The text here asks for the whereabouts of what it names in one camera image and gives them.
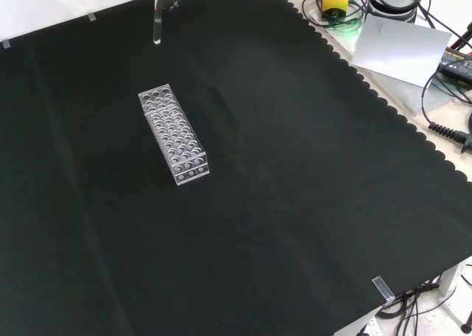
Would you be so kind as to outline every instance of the white wall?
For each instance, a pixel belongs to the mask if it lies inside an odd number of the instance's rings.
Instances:
[[[0,41],[131,0],[0,0]]]

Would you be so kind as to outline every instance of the yellow device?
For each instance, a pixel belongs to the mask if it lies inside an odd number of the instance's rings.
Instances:
[[[334,18],[343,18],[347,14],[348,0],[322,0],[322,11]]]

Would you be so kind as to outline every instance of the black fabric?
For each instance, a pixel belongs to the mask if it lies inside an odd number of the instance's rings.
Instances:
[[[284,0],[136,1],[0,53],[0,333],[331,335],[472,255],[464,175]],[[210,174],[173,181],[169,83]]]

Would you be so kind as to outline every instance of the connector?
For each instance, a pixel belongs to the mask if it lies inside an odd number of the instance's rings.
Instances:
[[[435,122],[431,122],[428,128],[436,133],[439,133],[441,136],[447,137],[448,139],[453,139],[455,142],[462,144],[461,153],[464,153],[466,150],[470,150],[472,152],[472,134],[462,131],[455,131],[451,128],[436,124]]]

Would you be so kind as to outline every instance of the white paper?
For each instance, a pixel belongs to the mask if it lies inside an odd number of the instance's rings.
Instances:
[[[423,87],[437,70],[451,34],[368,15],[353,65]]]

